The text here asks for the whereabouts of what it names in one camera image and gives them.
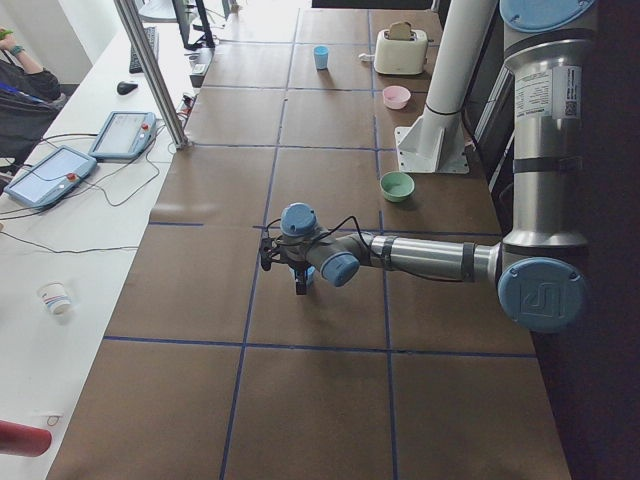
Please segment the computer mouse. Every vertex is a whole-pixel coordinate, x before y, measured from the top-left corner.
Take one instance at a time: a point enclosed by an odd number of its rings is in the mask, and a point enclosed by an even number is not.
[[[135,90],[136,88],[138,88],[138,84],[136,82],[122,81],[118,84],[117,90],[120,95],[126,95],[127,93]]]

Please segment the white pole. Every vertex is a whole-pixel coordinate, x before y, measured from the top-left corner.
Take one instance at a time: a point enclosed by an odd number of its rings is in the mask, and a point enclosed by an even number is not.
[[[424,112],[396,127],[405,172],[467,173],[460,111],[498,0],[452,0]]]

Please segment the red cylinder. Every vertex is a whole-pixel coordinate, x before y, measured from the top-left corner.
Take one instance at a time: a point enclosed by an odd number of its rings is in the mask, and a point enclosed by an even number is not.
[[[37,457],[50,445],[49,431],[0,420],[0,453]]]

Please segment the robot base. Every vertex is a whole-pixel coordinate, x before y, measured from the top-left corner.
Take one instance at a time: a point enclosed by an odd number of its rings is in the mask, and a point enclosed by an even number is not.
[[[424,155],[418,151],[419,147],[424,145],[424,141],[420,139],[423,117],[419,117],[411,127],[395,128],[399,170],[413,173],[469,173],[460,123],[454,127],[452,139],[445,138],[447,128],[441,127],[437,130],[435,138],[431,138],[431,145],[427,145],[430,152]]]

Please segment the white desk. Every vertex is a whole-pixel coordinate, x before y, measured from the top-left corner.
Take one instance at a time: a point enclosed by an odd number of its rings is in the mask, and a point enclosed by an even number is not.
[[[183,92],[193,93],[189,62],[181,48],[177,25],[158,25],[159,63],[176,106]],[[113,110],[153,111],[159,115],[142,74],[130,75],[129,41],[120,32],[89,72],[45,136],[63,133],[97,133]],[[135,78],[139,88],[126,96],[116,93],[120,80]],[[91,139],[54,140],[88,151]],[[40,145],[28,163],[35,163],[52,147]],[[149,154],[160,174],[123,206],[107,204],[102,192],[88,190],[64,200],[43,214],[0,220],[4,231],[54,249],[82,250],[137,246],[169,165],[173,146],[162,131]],[[119,169],[100,164],[89,181]],[[100,183],[113,202],[119,202],[156,173],[140,158]],[[0,196],[0,212],[21,206]],[[2,214],[6,218],[12,214]],[[0,419],[48,429],[51,448],[37,458],[0,455],[0,477],[11,480],[45,478],[62,442],[82,386],[120,294],[135,250],[52,254],[0,235]],[[73,308],[59,316],[49,314],[36,290],[61,281]],[[54,426],[53,418],[59,416]]]

